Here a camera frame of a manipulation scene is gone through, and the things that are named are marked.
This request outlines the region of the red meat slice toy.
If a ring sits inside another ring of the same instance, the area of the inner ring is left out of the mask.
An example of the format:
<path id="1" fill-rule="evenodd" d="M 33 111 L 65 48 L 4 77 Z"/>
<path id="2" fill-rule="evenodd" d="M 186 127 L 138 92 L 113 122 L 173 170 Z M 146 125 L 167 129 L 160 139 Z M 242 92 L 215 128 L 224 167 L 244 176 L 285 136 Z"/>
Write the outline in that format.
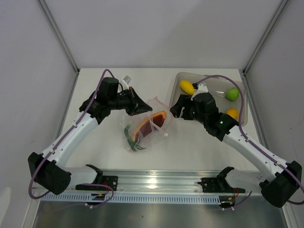
<path id="1" fill-rule="evenodd" d="M 157 128 L 154 126 L 161 128 L 167 118 L 167 114 L 165 111 L 156 112 L 152 115 L 152 117 L 147 117 L 144 120 L 142 120 L 133 131 L 131 138 L 135 139 L 135 134 L 138 133 L 138 130 L 141 130 L 143 133 L 143 136 L 146 137 L 149 134 L 151 134 L 154 130 L 157 130 Z"/>

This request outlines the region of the clear zip top bag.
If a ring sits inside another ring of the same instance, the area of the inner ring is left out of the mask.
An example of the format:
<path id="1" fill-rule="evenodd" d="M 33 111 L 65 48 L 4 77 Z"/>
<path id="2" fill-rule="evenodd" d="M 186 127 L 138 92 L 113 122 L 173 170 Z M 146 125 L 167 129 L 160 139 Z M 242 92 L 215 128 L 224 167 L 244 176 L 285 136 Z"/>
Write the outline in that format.
<path id="1" fill-rule="evenodd" d="M 168 137 L 168 128 L 173 120 L 169 107 L 154 97 L 147 101 L 152 111 L 121 118 L 124 146 L 129 151 L 142 152 Z"/>

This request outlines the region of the green onion toy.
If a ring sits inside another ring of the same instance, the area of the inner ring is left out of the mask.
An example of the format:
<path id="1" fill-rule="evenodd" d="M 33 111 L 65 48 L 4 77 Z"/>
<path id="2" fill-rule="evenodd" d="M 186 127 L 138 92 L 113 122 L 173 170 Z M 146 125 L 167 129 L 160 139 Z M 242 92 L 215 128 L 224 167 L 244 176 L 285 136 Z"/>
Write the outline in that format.
<path id="1" fill-rule="evenodd" d="M 141 141 L 141 139 L 144 137 L 143 136 L 143 133 L 141 130 L 138 130 L 138 133 L 135 134 L 135 139 L 133 140 L 131 138 L 131 136 L 129 135 L 129 130 L 131 128 L 131 125 L 132 125 L 132 121 L 128 121 L 128 123 L 126 124 L 123 132 L 124 132 L 124 135 L 126 137 L 126 140 L 131 148 L 132 151 L 134 152 L 137 152 L 137 151 L 142 151 L 142 150 L 145 150 L 147 149 L 147 147 L 142 147 L 139 142 Z"/>

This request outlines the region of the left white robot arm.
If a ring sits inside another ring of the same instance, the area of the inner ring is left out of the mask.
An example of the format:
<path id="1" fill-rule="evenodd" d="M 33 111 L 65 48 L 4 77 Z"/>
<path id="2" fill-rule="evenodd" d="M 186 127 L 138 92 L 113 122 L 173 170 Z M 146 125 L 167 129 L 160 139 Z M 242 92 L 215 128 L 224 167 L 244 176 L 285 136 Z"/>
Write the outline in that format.
<path id="1" fill-rule="evenodd" d="M 98 190 L 102 187 L 102 170 L 93 165 L 67 169 L 66 163 L 78 145 L 110 115 L 111 111 L 125 110 L 129 116 L 152 111 L 132 87 L 119 92 L 119 84 L 116 78 L 102 78 L 96 90 L 80 106 L 69 128 L 43 152 L 33 152 L 28 157 L 31 174 L 29 193 L 32 192 L 33 183 L 41 185 L 55 195 L 72 186 L 78 190 Z"/>

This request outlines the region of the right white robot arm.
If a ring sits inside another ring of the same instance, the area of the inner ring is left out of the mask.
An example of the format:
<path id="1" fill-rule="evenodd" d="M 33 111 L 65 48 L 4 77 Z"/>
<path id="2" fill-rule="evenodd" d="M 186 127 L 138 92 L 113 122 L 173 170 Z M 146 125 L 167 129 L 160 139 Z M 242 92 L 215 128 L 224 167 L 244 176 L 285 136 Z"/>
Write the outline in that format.
<path id="1" fill-rule="evenodd" d="M 217 175 L 217 187 L 221 191 L 241 188 L 258 192 L 272 206 L 281 208 L 303 188 L 302 166 L 296 161 L 287 162 L 251 140 L 237 120 L 219 111 L 210 93 L 194 97 L 180 95 L 170 112 L 175 118 L 203 124 L 210 135 L 237 150 L 260 171 L 252 174 L 226 167 Z"/>

